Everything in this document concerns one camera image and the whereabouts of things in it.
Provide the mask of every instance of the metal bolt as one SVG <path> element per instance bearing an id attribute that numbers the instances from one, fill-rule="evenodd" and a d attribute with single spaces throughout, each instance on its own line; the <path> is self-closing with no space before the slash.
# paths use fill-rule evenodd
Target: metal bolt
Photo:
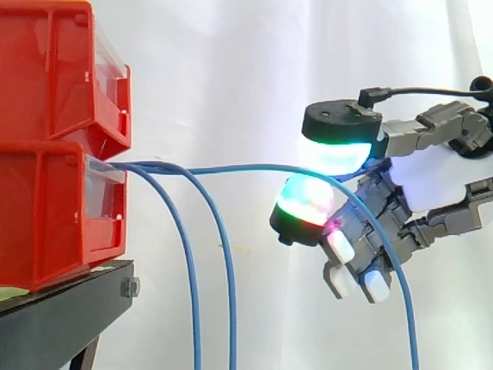
<path id="1" fill-rule="evenodd" d="M 125 296 L 127 298 L 137 298 L 140 294 L 140 279 L 131 277 L 125 283 Z"/>

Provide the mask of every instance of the white fingertip pad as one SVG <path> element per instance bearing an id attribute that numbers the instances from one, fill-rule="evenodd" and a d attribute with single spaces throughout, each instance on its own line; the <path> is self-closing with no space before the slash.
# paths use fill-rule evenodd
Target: white fingertip pad
<path id="1" fill-rule="evenodd" d="M 332 286 L 341 298 L 346 298 L 356 290 L 357 282 L 346 266 L 336 266 L 329 270 Z"/>
<path id="2" fill-rule="evenodd" d="M 368 271 L 363 276 L 364 286 L 374 303 L 385 301 L 391 293 L 391 288 L 379 270 Z"/>
<path id="3" fill-rule="evenodd" d="M 350 241 L 342 230 L 335 230 L 327 236 L 330 249 L 334 252 L 339 262 L 346 264 L 353 260 L 356 253 Z"/>

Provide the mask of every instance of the black cable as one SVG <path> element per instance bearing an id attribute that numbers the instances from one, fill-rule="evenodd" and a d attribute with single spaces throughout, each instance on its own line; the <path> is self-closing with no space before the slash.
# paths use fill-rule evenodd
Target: black cable
<path id="1" fill-rule="evenodd" d="M 445 95 L 445 96 L 463 96 L 475 98 L 480 96 L 485 91 L 458 91 L 449 89 L 433 89 L 428 87 L 404 87 L 401 89 L 390 89 L 390 96 L 405 95 L 405 94 L 428 94 L 428 95 Z"/>
<path id="2" fill-rule="evenodd" d="M 428 94 L 428 95 L 444 95 L 444 96 L 461 96 L 474 98 L 480 102 L 493 104 L 493 88 L 480 91 L 458 91 L 448 89 L 433 89 L 429 87 L 406 87 L 402 89 L 389 89 L 375 87 L 371 89 L 363 89 L 360 91 L 358 104 L 364 108 L 372 109 L 376 103 L 383 102 L 392 96 L 407 95 L 407 94 Z"/>

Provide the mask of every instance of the red plastic bin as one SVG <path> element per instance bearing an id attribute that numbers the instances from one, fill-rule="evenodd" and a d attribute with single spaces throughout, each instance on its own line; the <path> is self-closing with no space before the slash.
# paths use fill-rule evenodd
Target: red plastic bin
<path id="1" fill-rule="evenodd" d="M 88 2 L 0 0 L 0 140 L 115 156 L 130 148 L 129 81 Z"/>
<path id="2" fill-rule="evenodd" d="M 0 287 L 37 291 L 123 254 L 126 173 L 77 143 L 0 143 Z"/>

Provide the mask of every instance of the glowing led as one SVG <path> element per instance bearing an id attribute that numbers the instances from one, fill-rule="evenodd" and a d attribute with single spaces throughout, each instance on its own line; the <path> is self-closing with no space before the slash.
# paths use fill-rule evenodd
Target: glowing led
<path id="1" fill-rule="evenodd" d="M 298 155 L 303 167 L 324 175 L 346 175 L 358 171 L 370 155 L 371 144 L 330 145 L 315 143 L 301 136 Z"/>
<path id="2" fill-rule="evenodd" d="M 335 230 L 327 236 L 330 249 L 334 252 L 339 262 L 346 264 L 353 260 L 356 253 L 350 241 L 341 230 Z"/>
<path id="3" fill-rule="evenodd" d="M 298 150 L 302 167 L 335 176 L 359 170 L 370 155 L 371 144 L 327 145 L 302 136 Z M 287 181 L 277 205 L 300 220 L 323 226 L 334 208 L 334 192 L 322 180 L 296 174 Z"/>
<path id="4" fill-rule="evenodd" d="M 296 174 L 286 182 L 277 205 L 298 219 L 323 226 L 334 208 L 334 191 L 324 181 Z"/>

